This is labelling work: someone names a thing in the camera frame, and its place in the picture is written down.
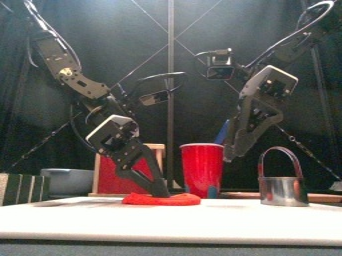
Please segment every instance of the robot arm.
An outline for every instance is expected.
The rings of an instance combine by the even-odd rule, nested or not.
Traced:
[[[111,157],[120,177],[131,179],[153,197],[169,197],[153,152],[139,141],[139,127],[132,119],[129,104],[123,104],[115,98],[104,84],[83,76],[71,47],[40,17],[32,1],[13,0],[10,7],[14,15],[28,24],[32,46],[52,76],[61,86],[75,92],[81,111],[87,115],[85,123],[93,127],[87,136],[89,145],[99,154]],[[147,160],[152,180],[132,169],[141,158]]]
[[[239,94],[236,115],[228,121],[224,140],[224,161],[244,156],[270,126],[283,120],[280,107],[291,95],[298,79],[284,69],[310,50],[322,37],[342,31],[340,0],[322,1],[308,7],[298,20],[294,33],[272,45],[246,66],[230,59],[230,65],[215,65],[216,57],[224,59],[224,51],[208,52],[207,79],[228,80],[231,77],[244,84]]]

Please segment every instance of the metal cup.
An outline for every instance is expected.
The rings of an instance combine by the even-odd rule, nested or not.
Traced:
[[[290,157],[294,165],[295,177],[264,177],[263,158],[270,150],[279,150]],[[263,152],[258,162],[258,173],[262,204],[279,206],[308,206],[299,161],[294,153],[287,148],[276,146]]]

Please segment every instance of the red cloth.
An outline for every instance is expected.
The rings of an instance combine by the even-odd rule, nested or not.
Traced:
[[[168,198],[152,197],[145,194],[131,193],[123,199],[123,204],[135,205],[165,205],[165,206],[185,206],[200,204],[200,197],[183,193]]]

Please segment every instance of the white table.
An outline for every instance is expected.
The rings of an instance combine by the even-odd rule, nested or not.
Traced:
[[[202,200],[136,206],[76,197],[0,208],[0,239],[342,247],[342,208]]]

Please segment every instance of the metal pole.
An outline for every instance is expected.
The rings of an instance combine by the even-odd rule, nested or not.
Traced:
[[[168,0],[168,73],[173,72],[173,0]],[[168,81],[169,89],[173,88],[173,80]],[[167,147],[165,147],[165,163],[167,163],[167,187],[173,188],[173,95],[168,99],[167,112]]]

